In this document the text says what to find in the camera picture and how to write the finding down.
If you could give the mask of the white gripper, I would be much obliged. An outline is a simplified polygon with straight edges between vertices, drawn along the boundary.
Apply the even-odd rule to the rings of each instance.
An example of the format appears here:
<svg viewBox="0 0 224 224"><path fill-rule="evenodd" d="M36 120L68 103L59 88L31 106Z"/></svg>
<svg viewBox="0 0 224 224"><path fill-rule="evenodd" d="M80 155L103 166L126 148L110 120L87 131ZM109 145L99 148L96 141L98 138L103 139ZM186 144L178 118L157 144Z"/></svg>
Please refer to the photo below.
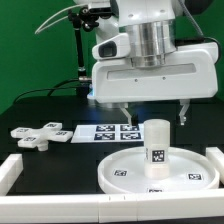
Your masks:
<svg viewBox="0 0 224 224"><path fill-rule="evenodd" d="M92 70L92 97L99 103L124 103L120 110L130 126L138 115L128 111L129 102L181 100L180 124L186 122L189 99L213 97L218 91L214 42L180 46L165 56L165 64L134 68L128 58L97 62Z"/></svg>

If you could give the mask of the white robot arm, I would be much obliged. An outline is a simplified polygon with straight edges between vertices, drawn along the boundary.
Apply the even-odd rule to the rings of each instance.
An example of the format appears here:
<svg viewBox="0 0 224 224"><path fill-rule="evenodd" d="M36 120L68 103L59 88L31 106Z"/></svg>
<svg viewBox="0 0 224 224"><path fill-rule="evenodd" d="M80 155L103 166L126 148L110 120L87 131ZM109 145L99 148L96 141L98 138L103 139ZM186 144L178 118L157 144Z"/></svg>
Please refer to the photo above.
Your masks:
<svg viewBox="0 0 224 224"><path fill-rule="evenodd" d="M175 41L175 18L189 14L185 0L73 1L84 27L96 29L89 100L123 112L131 102L178 100L184 123L192 99L217 93L219 44Z"/></svg>

